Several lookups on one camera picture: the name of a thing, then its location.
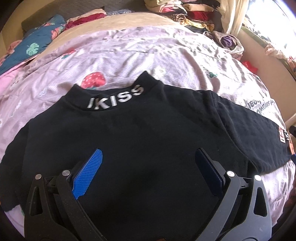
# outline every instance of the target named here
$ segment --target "textured blue pad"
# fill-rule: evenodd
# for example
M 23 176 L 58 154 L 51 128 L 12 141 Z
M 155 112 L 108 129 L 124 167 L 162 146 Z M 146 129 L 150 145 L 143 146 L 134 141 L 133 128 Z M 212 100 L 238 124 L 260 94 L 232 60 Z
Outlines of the textured blue pad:
M 103 153 L 100 149 L 97 149 L 74 178 L 72 192 L 76 200 L 85 194 L 102 161 Z

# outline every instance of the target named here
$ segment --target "bed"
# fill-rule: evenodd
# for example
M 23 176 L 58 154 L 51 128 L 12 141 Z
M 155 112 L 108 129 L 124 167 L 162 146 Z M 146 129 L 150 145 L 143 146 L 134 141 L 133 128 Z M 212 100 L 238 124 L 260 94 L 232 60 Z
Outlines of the bed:
M 94 81 L 92 88 L 107 90 L 130 86 L 143 71 L 167 85 L 212 90 L 285 130 L 268 89 L 239 61 L 206 36 L 171 19 L 135 12 L 106 16 L 66 30 L 21 69 L 1 95 L 0 158 L 31 118 L 51 107 L 74 84 L 87 87 L 90 74 L 99 73 L 105 81 L 102 86 Z M 291 160 L 262 175 L 273 226 L 289 199 L 294 176 Z M 20 206 L 6 215 L 24 235 Z

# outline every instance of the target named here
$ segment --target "red folded cloth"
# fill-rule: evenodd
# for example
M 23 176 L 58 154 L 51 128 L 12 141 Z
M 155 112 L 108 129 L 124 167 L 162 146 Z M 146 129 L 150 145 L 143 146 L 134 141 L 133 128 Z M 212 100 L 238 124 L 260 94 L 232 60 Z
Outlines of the red folded cloth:
M 75 21 L 70 21 L 70 22 L 67 23 L 65 30 L 73 28 L 73 27 L 78 26 L 78 25 L 83 24 L 83 23 L 87 23 L 87 22 L 90 22 L 90 21 L 93 21 L 93 20 L 96 20 L 96 19 L 103 18 L 103 17 L 106 17 L 106 15 L 103 14 L 103 13 L 96 13 L 96 14 L 89 15 L 89 16 L 84 17 L 84 18 L 79 18 L 79 19 L 77 19 Z
M 214 17 L 214 12 L 192 11 L 187 12 L 187 15 L 192 20 L 211 21 Z

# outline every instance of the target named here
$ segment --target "curtain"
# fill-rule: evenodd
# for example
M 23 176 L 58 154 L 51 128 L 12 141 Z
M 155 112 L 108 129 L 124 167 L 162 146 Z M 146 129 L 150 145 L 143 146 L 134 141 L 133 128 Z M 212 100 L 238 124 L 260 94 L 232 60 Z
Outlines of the curtain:
M 220 0 L 221 23 L 224 33 L 237 37 L 248 10 L 249 0 Z

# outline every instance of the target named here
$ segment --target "beige bed sheet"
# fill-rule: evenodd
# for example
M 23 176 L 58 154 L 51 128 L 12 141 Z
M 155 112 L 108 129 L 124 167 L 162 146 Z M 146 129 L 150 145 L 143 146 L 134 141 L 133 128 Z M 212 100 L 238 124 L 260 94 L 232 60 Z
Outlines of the beige bed sheet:
M 180 23 L 173 20 L 149 12 L 133 12 L 120 15 L 106 16 L 104 18 L 94 20 L 88 23 L 83 23 L 79 26 L 73 27 L 61 33 L 50 45 L 36 57 L 33 62 L 42 58 L 43 56 L 56 50 L 67 41 L 79 35 L 90 34 L 102 30 L 121 30 L 131 27 L 143 26 L 170 26 L 175 28 L 186 29 Z

